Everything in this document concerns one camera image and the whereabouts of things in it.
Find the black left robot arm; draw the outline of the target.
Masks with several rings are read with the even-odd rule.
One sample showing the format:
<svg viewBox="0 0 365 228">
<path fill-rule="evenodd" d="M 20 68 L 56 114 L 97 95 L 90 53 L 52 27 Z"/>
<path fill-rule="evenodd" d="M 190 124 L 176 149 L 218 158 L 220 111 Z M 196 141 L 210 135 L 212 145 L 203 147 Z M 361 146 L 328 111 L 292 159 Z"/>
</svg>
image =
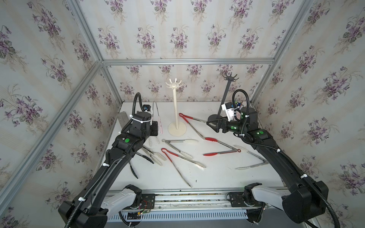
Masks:
<svg viewBox="0 0 365 228">
<path fill-rule="evenodd" d="M 130 116 L 126 129 L 115 138 L 105 160 L 88 185 L 72 201 L 64 201 L 58 212 L 66 228 L 103 228 L 111 206 L 102 203 L 114 181 L 140 150 L 148 137 L 158 135 L 158 124 L 149 112 Z"/>
</svg>

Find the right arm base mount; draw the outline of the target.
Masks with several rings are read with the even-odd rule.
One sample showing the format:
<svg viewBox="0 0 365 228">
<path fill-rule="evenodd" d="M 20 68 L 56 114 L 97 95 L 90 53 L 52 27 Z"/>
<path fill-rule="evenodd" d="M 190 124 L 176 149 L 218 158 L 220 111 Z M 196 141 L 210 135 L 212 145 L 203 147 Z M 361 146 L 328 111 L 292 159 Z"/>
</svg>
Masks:
<svg viewBox="0 0 365 228">
<path fill-rule="evenodd" d="M 247 221 L 253 225 L 259 225 L 266 203 L 255 200 L 249 191 L 229 192 L 225 198 L 233 208 L 246 207 Z"/>
</svg>

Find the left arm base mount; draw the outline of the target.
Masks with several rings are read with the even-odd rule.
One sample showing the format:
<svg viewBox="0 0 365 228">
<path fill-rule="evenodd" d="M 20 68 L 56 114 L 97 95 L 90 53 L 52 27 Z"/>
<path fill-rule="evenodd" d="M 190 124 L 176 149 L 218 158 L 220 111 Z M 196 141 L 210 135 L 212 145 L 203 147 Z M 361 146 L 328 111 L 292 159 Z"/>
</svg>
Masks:
<svg viewBox="0 0 365 228">
<path fill-rule="evenodd" d="M 123 208 L 118 214 L 128 228 L 135 228 L 142 221 L 142 216 L 154 209 L 156 194 L 137 195 L 131 206 Z"/>
</svg>

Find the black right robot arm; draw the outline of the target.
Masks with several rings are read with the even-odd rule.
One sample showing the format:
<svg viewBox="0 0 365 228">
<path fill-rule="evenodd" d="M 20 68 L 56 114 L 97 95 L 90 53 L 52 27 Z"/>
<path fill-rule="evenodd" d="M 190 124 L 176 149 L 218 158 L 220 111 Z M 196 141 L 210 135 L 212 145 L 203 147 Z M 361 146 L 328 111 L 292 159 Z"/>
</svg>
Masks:
<svg viewBox="0 0 365 228">
<path fill-rule="evenodd" d="M 244 143 L 252 146 L 279 174 L 289 190 L 282 196 L 279 204 L 286 215 L 295 223 L 305 222 L 312 226 L 310 219 L 329 212 L 334 227 L 340 222 L 335 210 L 328 202 L 329 189 L 322 181 L 315 181 L 298 167 L 295 162 L 279 148 L 273 136 L 259 128 L 258 114 L 253 108 L 243 108 L 240 119 L 211 115 L 206 123 L 215 132 L 232 132 Z"/>
</svg>

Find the white utensil rack stand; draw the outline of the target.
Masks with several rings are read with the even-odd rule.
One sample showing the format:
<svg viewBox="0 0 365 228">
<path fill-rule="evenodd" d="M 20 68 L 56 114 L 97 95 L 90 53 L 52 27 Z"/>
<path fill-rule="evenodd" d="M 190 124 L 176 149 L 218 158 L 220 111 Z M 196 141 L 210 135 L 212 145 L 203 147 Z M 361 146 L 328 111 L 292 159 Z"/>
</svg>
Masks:
<svg viewBox="0 0 365 228">
<path fill-rule="evenodd" d="M 172 79 L 169 79 L 169 83 L 166 82 L 166 85 L 168 88 L 172 89 L 173 92 L 173 105 L 174 105 L 174 121 L 171 122 L 168 126 L 168 132 L 170 135 L 178 137 L 183 136 L 186 133 L 186 124 L 179 121 L 178 117 L 178 108 L 177 108 L 177 89 L 179 89 L 182 86 L 182 81 L 178 81 L 175 79 L 172 81 Z"/>
</svg>

